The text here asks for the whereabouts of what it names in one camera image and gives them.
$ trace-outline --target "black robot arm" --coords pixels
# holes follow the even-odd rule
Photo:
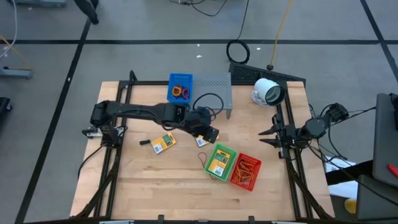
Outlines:
[[[214,143],[219,131],[210,126],[211,114],[206,108],[198,107],[188,110],[185,105],[158,103],[154,106],[102,101],[95,105],[90,123],[100,128],[105,143],[118,142],[119,130],[111,125],[114,118],[132,118],[154,121],[165,130],[180,129],[193,137],[203,136],[203,139]]]

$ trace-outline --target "metal plate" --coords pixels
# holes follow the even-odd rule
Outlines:
[[[215,93],[223,99],[224,109],[232,109],[231,74],[229,72],[193,74],[192,92],[191,108],[195,100],[203,94]],[[208,95],[201,98],[195,106],[208,106],[211,109],[220,109],[221,102],[216,96]]]

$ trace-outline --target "red plastic basket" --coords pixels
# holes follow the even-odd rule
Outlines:
[[[253,165],[253,167],[251,168],[251,170],[252,170],[251,173],[253,174],[251,179],[247,179],[247,180],[243,179],[241,181],[238,181],[239,180],[239,176],[237,175],[238,172],[236,170],[238,169],[238,166],[241,166],[240,165],[241,162]],[[236,184],[236,185],[238,185],[240,187],[243,187],[246,190],[253,191],[254,184],[256,183],[256,180],[257,180],[257,175],[258,175],[258,173],[260,171],[260,166],[261,166],[261,161],[260,160],[255,159],[255,158],[253,158],[251,156],[245,155],[243,153],[239,153],[239,157],[238,157],[238,159],[236,160],[236,163],[235,163],[235,168],[234,168],[234,170],[232,172],[231,183]]]

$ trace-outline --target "chair wheel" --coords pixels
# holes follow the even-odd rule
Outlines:
[[[6,111],[12,111],[12,106],[10,104],[7,105]]]

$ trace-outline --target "black cable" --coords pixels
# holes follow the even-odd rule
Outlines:
[[[244,10],[244,16],[243,16],[243,22],[242,22],[242,26],[241,26],[241,31],[239,32],[238,38],[236,38],[236,40],[239,40],[239,38],[241,38],[242,31],[243,31],[243,26],[244,26],[244,21],[246,20],[246,14],[248,13],[249,1],[250,0],[248,0],[246,2],[246,9]]]
[[[202,96],[199,96],[199,97],[195,100],[195,102],[193,102],[193,104],[192,104],[192,109],[195,110],[195,109],[196,109],[196,108],[195,108],[196,103],[197,103],[200,99],[202,99],[204,96],[208,96],[208,95],[216,96],[216,97],[218,97],[218,98],[220,99],[220,101],[221,101],[221,108],[220,108],[219,111],[217,111],[217,113],[214,113],[214,111],[213,111],[212,109],[210,109],[210,110],[212,110],[212,112],[213,112],[213,114],[211,114],[210,116],[216,117],[216,115],[220,114],[220,113],[222,112],[222,110],[224,109],[224,101],[223,101],[223,99],[222,99],[219,95],[217,95],[216,93],[205,93],[205,94],[203,94]]]
[[[319,157],[319,155],[318,155],[316,152],[314,152],[314,151],[312,150],[312,147],[313,147],[313,146],[310,146],[310,150],[314,153],[315,156],[317,156],[319,159],[321,159],[321,158]],[[340,169],[347,177],[349,177],[351,180],[353,180],[353,181],[357,182],[358,184],[362,185],[364,188],[368,189],[370,192],[374,193],[374,194],[377,195],[378,197],[380,197],[380,198],[382,198],[382,199],[384,199],[384,200],[386,200],[386,201],[388,201],[388,202],[390,202],[390,203],[392,203],[392,204],[398,206],[398,203],[397,203],[397,202],[395,202],[395,201],[393,201],[393,200],[390,200],[389,198],[387,198],[387,197],[385,197],[385,196],[383,196],[383,195],[377,193],[376,191],[374,191],[374,190],[371,189],[370,187],[364,185],[364,184],[363,184],[362,182],[360,182],[358,179],[356,179],[356,178],[353,177],[351,174],[349,174],[347,171],[345,171],[344,168],[342,168],[342,167],[336,165],[334,162],[332,162],[331,160],[332,160],[333,158],[336,158],[336,157],[339,157],[339,156],[337,156],[336,154],[332,153],[332,152],[329,151],[329,150],[327,150],[327,151],[330,152],[330,153],[331,153],[332,155],[334,155],[334,156],[333,156],[331,159],[327,160],[327,161],[324,161],[323,159],[321,159],[322,162],[327,162],[327,163],[329,163],[329,164],[331,164],[331,165],[334,165],[335,167],[339,168],[339,169]]]
[[[352,179],[352,180],[355,180],[358,184],[362,185],[364,188],[368,189],[370,192],[374,193],[375,195],[379,196],[380,198],[383,198],[384,200],[390,202],[391,204],[393,204],[393,205],[395,205],[395,206],[398,206],[398,203],[397,203],[397,202],[395,202],[395,201],[393,201],[393,200],[391,200],[391,199],[389,199],[389,198],[387,198],[387,197],[385,197],[385,196],[383,196],[383,195],[377,193],[375,190],[373,190],[373,189],[371,189],[370,187],[364,185],[364,184],[363,184],[362,182],[360,182],[358,179],[356,179],[356,178],[353,177],[351,174],[349,174],[347,171],[345,171],[344,168],[342,168],[342,167],[336,165],[336,164],[335,164],[334,162],[332,162],[332,161],[330,161],[329,163],[330,163],[331,165],[334,165],[334,166],[336,166],[337,168],[339,168],[347,177],[349,177],[349,178]]]
[[[204,2],[206,0],[201,0],[199,2],[193,2],[193,3],[188,3],[188,1],[192,2],[192,0],[187,0],[187,1],[184,1],[184,2],[181,2],[181,3],[177,2],[177,1],[173,1],[173,0],[169,0],[169,1],[172,2],[172,3],[175,3],[175,4],[183,4],[183,5],[186,5],[186,6],[190,6],[190,5],[194,5],[194,4],[200,4],[200,3],[202,3],[202,2]]]
[[[329,107],[329,106],[332,106],[333,104],[330,104],[330,105],[328,105],[328,106],[326,106],[326,107],[324,107],[323,109],[322,109],[322,111],[321,111],[321,114],[320,114],[320,116],[322,116],[323,115],[323,112]]]
[[[303,152],[303,149],[294,149],[294,150],[299,150],[299,152],[298,152],[299,155],[301,155],[301,153]],[[296,159],[297,159],[297,157],[294,158],[294,159],[289,160],[289,162],[292,162],[292,161],[294,161]]]
[[[333,141],[331,140],[331,136],[330,136],[330,134],[331,134],[331,119],[332,119],[332,117],[330,117],[330,120],[329,120],[329,124],[330,124],[330,125],[329,125],[329,130],[328,130],[329,142],[330,142],[332,148],[337,152],[337,154],[338,154],[339,156],[341,156],[341,158],[343,158],[344,160],[347,160],[347,157],[341,155],[341,153],[337,150],[337,148],[336,148],[335,145],[333,144]]]
[[[83,168],[83,165],[87,162],[88,159],[90,159],[91,157],[93,157],[100,149],[102,149],[104,147],[104,145],[100,145],[99,148],[97,148],[93,153],[91,153],[80,165],[79,167],[79,171],[77,172],[77,179],[79,179],[80,176],[80,171],[81,168]]]
[[[214,110],[211,109],[210,107],[205,106],[205,108],[207,108],[208,110],[210,110],[211,112],[213,112],[214,118],[213,118],[211,121],[214,121],[214,120],[216,119],[216,117],[217,117],[217,114],[216,114],[216,113],[214,112]]]
[[[241,26],[241,31],[239,32],[238,38],[236,38],[236,40],[231,40],[231,41],[229,41],[228,44],[227,44],[227,46],[226,46],[226,56],[228,57],[228,60],[229,60],[230,62],[240,63],[240,64],[242,64],[242,65],[247,64],[247,63],[249,62],[249,59],[250,59],[250,48],[249,48],[249,46],[248,46],[246,43],[244,43],[243,41],[239,40],[239,38],[240,38],[241,35],[242,35],[244,22],[245,22],[245,20],[246,20],[246,14],[248,13],[249,1],[250,1],[250,0],[248,0],[248,1],[246,2],[246,9],[245,9],[245,11],[244,11],[244,17],[243,17],[243,22],[242,22],[242,26]],[[243,47],[243,48],[245,49],[245,51],[246,51],[246,59],[244,59],[244,60],[241,61],[241,62],[237,62],[237,61],[233,60],[233,59],[231,58],[230,54],[229,54],[229,47],[231,46],[231,44],[235,44],[235,43],[242,45],[242,47]]]
[[[310,113],[312,112],[313,113],[313,116],[312,116],[312,114],[311,114],[311,116],[313,117],[313,118],[315,118],[316,116],[317,116],[317,114],[315,113],[315,110],[313,109],[313,106],[309,103],[308,104],[309,105],[309,107],[311,108],[310,109]]]
[[[356,116],[358,116],[358,115],[361,115],[361,114],[363,114],[363,113],[366,113],[366,112],[368,112],[368,111],[375,110],[375,109],[376,109],[376,107],[373,106],[372,108],[369,108],[369,109],[366,109],[366,110],[362,110],[362,112],[353,114],[353,115],[349,116],[348,118],[346,118],[346,119],[344,119],[344,120],[342,120],[342,121],[339,121],[339,122],[336,122],[336,123],[334,123],[334,124],[331,124],[330,126],[333,126],[333,125],[336,125],[336,124],[340,124],[340,123],[343,122],[343,121],[346,121],[346,120],[348,120],[348,119],[350,119],[350,118],[354,118],[354,117],[356,117]]]
[[[120,127],[117,127],[117,128],[123,128],[123,131],[121,131],[121,132],[118,134],[118,137],[122,136],[122,135],[126,132],[126,130],[128,129],[127,126],[120,126]],[[93,153],[91,153],[91,154],[80,164],[79,171],[78,171],[78,173],[77,173],[77,179],[79,179],[80,171],[81,171],[81,168],[83,168],[84,164],[85,164],[91,157],[93,157],[100,149],[102,149],[104,146],[105,146],[104,144],[103,144],[103,145],[100,145],[99,148],[97,148]]]
[[[195,7],[195,5],[196,4],[193,4],[193,0],[191,0],[191,3],[189,4],[189,5],[191,5],[196,11],[198,11],[198,12],[200,12],[200,13],[202,13],[203,15],[206,15],[206,16],[210,16],[210,17],[213,17],[213,16],[217,16],[218,15],[218,13],[220,13],[221,12],[221,10],[223,9],[223,7],[224,7],[224,5],[225,5],[225,3],[227,2],[227,0],[225,0],[224,1],[224,3],[223,3],[223,5],[220,7],[220,9],[218,10],[218,12],[216,13],[216,14],[213,14],[213,15],[211,15],[211,14],[207,14],[207,13],[205,13],[205,12],[202,12],[201,10],[199,10],[199,9],[197,9],[196,7]]]

